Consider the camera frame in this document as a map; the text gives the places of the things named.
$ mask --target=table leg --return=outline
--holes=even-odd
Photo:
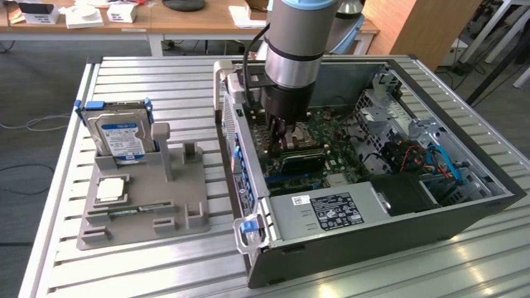
[[[496,27],[498,20],[504,17],[510,5],[512,5],[513,0],[505,0],[504,5],[498,8],[498,11],[496,12],[494,16],[492,17],[492,20],[488,22],[486,26],[484,27],[480,36],[477,36],[474,42],[472,43],[470,47],[468,48],[466,52],[460,58],[460,61],[462,63],[468,62],[468,60],[472,58],[474,51],[480,48],[481,43],[488,37],[488,34],[490,34],[493,28]]]
[[[528,20],[530,19],[530,10],[527,11],[527,13],[522,15],[522,17],[518,19],[517,23],[512,27],[510,31],[508,32],[506,36],[504,37],[502,41],[498,43],[497,47],[489,54],[485,62],[492,63],[497,57],[497,55],[501,53],[504,48],[508,46],[510,43],[510,40],[514,38],[517,32],[521,31],[522,28],[525,28],[525,24],[528,23]]]
[[[151,56],[153,57],[163,57],[163,40],[165,40],[165,35],[163,34],[149,34],[147,35],[147,40],[150,42],[150,48],[151,48]]]
[[[530,67],[528,68],[527,72],[520,76],[514,83],[516,88],[521,88],[522,84],[525,84],[527,81],[530,79]]]
[[[361,40],[357,42],[354,55],[366,55],[373,39],[374,34],[361,34]]]

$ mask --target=wooden desk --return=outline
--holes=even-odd
[[[85,29],[67,29],[65,16],[55,25],[10,24],[9,12],[18,8],[17,3],[10,2],[7,9],[0,8],[0,40],[147,40],[153,55],[163,56],[163,40],[251,40],[259,32],[259,29],[241,29],[234,25],[229,6],[242,6],[245,0],[206,0],[205,9],[197,12],[173,11],[162,0],[153,1],[154,5],[139,7],[133,24],[110,22],[107,10],[102,9],[106,26]],[[65,7],[74,5],[74,0],[43,2]],[[354,54],[366,54],[378,33],[376,25],[366,20]]]

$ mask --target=hard drive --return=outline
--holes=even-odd
[[[78,115],[91,133],[99,156],[114,156],[119,164],[135,163],[157,151],[151,136],[153,105],[149,99],[131,102],[90,101]]]

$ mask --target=motherboard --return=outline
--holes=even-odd
[[[345,113],[330,107],[310,109],[296,124],[296,149],[272,143],[264,110],[246,111],[265,181],[272,196],[356,183],[369,175],[348,133]]]

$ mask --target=hard drive label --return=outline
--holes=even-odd
[[[142,140],[137,137],[139,132],[137,123],[105,124],[102,128],[113,156],[137,159],[146,154]]]
[[[365,222],[349,192],[312,199],[313,209],[325,231]]]

